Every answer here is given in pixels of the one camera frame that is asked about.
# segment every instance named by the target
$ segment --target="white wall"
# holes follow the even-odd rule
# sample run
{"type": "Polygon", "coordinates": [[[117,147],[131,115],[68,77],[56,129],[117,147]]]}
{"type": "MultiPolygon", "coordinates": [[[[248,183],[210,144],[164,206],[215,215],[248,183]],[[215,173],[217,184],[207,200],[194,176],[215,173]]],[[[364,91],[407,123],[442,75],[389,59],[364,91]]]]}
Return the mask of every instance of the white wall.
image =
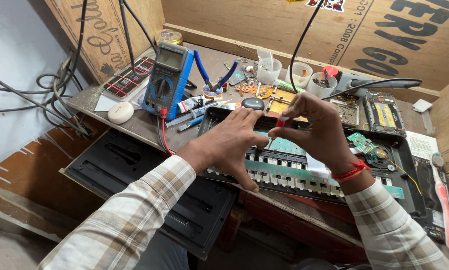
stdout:
{"type": "MultiPolygon", "coordinates": [[[[70,44],[43,0],[0,0],[0,80],[4,83],[17,90],[43,90],[36,85],[36,77],[56,73],[70,44]]],[[[83,74],[86,79],[80,72],[76,77],[85,88],[90,80],[86,72],[83,74]]],[[[70,82],[65,95],[77,91],[75,83],[70,82]]],[[[42,103],[50,94],[30,96],[42,103]]],[[[31,105],[14,93],[0,91],[0,109],[31,105]]],[[[61,104],[56,102],[56,106],[60,108],[61,104]]],[[[59,122],[53,116],[50,119],[59,122]]],[[[40,108],[0,113],[0,162],[52,127],[40,108]]]]}

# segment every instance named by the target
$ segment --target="wire cutter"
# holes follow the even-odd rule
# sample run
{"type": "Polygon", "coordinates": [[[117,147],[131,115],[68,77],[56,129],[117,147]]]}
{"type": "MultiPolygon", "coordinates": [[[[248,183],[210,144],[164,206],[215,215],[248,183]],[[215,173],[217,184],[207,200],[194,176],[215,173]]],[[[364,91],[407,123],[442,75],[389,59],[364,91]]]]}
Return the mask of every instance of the wire cutter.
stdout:
{"type": "Polygon", "coordinates": [[[201,63],[201,60],[200,60],[200,55],[198,54],[198,50],[194,50],[194,58],[195,58],[195,61],[196,61],[197,69],[199,70],[199,73],[201,73],[201,76],[203,77],[204,83],[209,87],[208,88],[209,90],[206,89],[206,92],[210,92],[212,96],[217,96],[216,94],[217,94],[217,92],[219,92],[218,95],[220,95],[221,92],[223,91],[221,89],[221,87],[233,75],[233,72],[235,72],[236,67],[238,66],[238,61],[234,61],[233,66],[228,71],[228,73],[225,76],[223,76],[221,78],[221,80],[218,81],[218,83],[213,85],[210,82],[210,78],[208,77],[208,74],[206,74],[206,71],[204,70],[203,64],[201,63]]]}

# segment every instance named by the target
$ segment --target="red thread bracelet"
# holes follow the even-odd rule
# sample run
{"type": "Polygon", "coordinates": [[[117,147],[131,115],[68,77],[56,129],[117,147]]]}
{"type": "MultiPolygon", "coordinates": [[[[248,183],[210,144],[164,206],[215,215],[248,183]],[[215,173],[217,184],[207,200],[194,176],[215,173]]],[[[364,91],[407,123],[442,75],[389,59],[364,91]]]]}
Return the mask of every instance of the red thread bracelet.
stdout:
{"type": "Polygon", "coordinates": [[[348,180],[351,180],[351,179],[357,177],[364,170],[368,170],[368,171],[372,170],[361,159],[359,160],[359,163],[351,162],[351,164],[356,166],[356,168],[350,170],[349,172],[339,174],[339,175],[331,174],[331,177],[333,177],[333,179],[338,182],[344,182],[344,181],[348,181],[348,180]]]}

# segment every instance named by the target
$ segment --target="plaid shirt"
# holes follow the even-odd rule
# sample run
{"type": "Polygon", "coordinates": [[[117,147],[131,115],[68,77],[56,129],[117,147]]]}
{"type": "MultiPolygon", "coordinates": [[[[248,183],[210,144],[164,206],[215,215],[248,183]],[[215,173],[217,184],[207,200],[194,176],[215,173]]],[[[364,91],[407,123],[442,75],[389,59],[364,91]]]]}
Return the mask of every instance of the plaid shirt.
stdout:
{"type": "Polygon", "coordinates": [[[449,260],[379,183],[345,196],[373,269],[449,269],[449,260]]]}
{"type": "MultiPolygon", "coordinates": [[[[133,269],[195,177],[185,160],[169,157],[109,198],[38,269],[133,269]]],[[[449,269],[448,259],[381,185],[346,200],[374,269],[449,269]]]]}

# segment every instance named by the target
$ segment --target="pink toothbrush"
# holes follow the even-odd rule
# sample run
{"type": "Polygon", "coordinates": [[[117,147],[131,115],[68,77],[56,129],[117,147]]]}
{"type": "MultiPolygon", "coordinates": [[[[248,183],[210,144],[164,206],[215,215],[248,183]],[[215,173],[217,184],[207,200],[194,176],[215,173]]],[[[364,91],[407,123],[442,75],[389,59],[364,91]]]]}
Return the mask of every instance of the pink toothbrush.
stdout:
{"type": "Polygon", "coordinates": [[[441,203],[441,207],[443,208],[443,225],[446,237],[446,246],[449,248],[449,201],[448,201],[448,192],[446,191],[446,187],[441,181],[440,175],[438,174],[438,167],[443,167],[444,161],[441,157],[440,153],[434,153],[431,156],[431,167],[433,169],[433,179],[435,181],[435,190],[436,194],[441,203]]]}

